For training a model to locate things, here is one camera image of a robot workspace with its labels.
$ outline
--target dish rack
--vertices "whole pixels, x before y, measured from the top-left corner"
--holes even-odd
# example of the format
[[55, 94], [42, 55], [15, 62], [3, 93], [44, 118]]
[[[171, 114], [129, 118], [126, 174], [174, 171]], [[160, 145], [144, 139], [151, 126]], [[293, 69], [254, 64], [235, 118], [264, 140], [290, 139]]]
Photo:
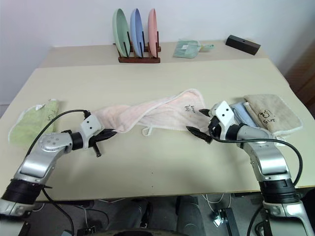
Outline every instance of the dish rack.
[[[157, 31], [157, 42], [156, 42], [157, 57], [154, 57], [152, 55], [152, 53], [150, 51], [149, 42], [148, 42], [147, 46], [144, 45], [144, 52], [142, 51], [142, 47], [141, 47], [141, 43], [140, 43], [141, 57], [138, 57], [136, 55], [136, 53], [134, 53], [133, 45], [132, 45], [132, 42], [130, 40], [130, 36], [129, 36], [129, 32], [128, 31], [127, 31], [127, 36], [128, 36], [128, 40], [129, 40], [129, 44], [130, 44], [130, 53], [133, 53], [133, 57], [131, 57], [129, 55], [129, 53], [127, 51], [126, 43], [124, 42], [124, 48], [125, 48], [125, 52], [126, 52], [127, 56], [126, 57], [122, 57], [120, 52], [119, 52], [119, 50], [117, 49], [117, 52], [119, 54], [118, 61], [120, 63], [160, 63], [161, 62], [161, 59], [158, 57], [158, 53], [161, 52], [161, 47], [159, 45], [158, 31]], [[143, 39], [143, 42], [145, 42], [145, 40], [144, 40], [144, 33], [143, 32], [142, 32], [142, 39]]]

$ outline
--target tabletop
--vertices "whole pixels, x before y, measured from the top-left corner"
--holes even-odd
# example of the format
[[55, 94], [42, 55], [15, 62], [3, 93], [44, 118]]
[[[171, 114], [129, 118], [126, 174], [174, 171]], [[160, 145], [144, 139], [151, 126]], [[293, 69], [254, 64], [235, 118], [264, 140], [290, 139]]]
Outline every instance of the tabletop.
[[[282, 97], [304, 125], [287, 138], [304, 160], [297, 186], [314, 186], [315, 121], [309, 111], [262, 50], [252, 56], [223, 42], [214, 45], [211, 52], [195, 59], [174, 59], [175, 44], [161, 44], [159, 64], [119, 64], [113, 45], [52, 49], [0, 119], [0, 192], [5, 191], [27, 151], [27, 147], [9, 144], [7, 134], [28, 107], [55, 98], [60, 101], [60, 112], [93, 111], [139, 104], [190, 88], [202, 93], [209, 108], [223, 100], [241, 101], [246, 94]], [[82, 120], [79, 113], [68, 114], [57, 121], [57, 130], [75, 131]], [[97, 158], [90, 148], [60, 158], [47, 182], [53, 187], [51, 197], [83, 200], [259, 190], [250, 158], [235, 144], [208, 145], [189, 132], [166, 129], [154, 129], [145, 137], [142, 128], [136, 125], [98, 143], [102, 157]], [[297, 157], [287, 147], [279, 149], [295, 178]]]

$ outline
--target black block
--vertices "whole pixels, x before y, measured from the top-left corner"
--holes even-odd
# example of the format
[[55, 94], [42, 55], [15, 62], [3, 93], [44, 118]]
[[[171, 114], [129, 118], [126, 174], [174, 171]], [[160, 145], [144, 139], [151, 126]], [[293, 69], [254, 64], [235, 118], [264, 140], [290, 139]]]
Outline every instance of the black block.
[[241, 50], [243, 52], [255, 55], [260, 48], [259, 44], [250, 42], [248, 40], [230, 35], [225, 43], [227, 46], [230, 46], [232, 48], [236, 48], [238, 50]]

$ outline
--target green towel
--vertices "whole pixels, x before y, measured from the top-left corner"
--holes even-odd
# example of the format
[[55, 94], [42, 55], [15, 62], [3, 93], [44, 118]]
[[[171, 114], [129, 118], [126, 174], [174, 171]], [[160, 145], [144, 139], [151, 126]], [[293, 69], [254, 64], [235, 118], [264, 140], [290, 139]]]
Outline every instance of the green towel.
[[[59, 103], [55, 99], [49, 100], [43, 105], [33, 106], [23, 111], [16, 124], [11, 128], [8, 140], [11, 144], [29, 147], [40, 131], [56, 117]], [[45, 133], [54, 132], [54, 123]]]

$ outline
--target plate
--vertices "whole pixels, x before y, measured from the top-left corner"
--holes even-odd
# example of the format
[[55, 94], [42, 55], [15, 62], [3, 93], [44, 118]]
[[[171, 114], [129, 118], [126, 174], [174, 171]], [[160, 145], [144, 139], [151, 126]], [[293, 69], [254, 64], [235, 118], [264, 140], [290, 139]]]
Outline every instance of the plate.
[[151, 54], [157, 57], [156, 43], [158, 42], [158, 28], [156, 10], [154, 8], [149, 13], [148, 33]]
[[120, 8], [114, 12], [113, 16], [113, 33], [115, 38], [115, 43], [118, 51], [122, 57], [129, 56], [130, 53], [130, 43], [128, 40], [127, 32], [129, 31], [128, 23], [123, 10]]
[[133, 10], [130, 18], [130, 31], [131, 31], [131, 40], [134, 52], [137, 56], [141, 57], [141, 48], [142, 52], [144, 52], [144, 42], [142, 37], [142, 21], [139, 9], [136, 8]]

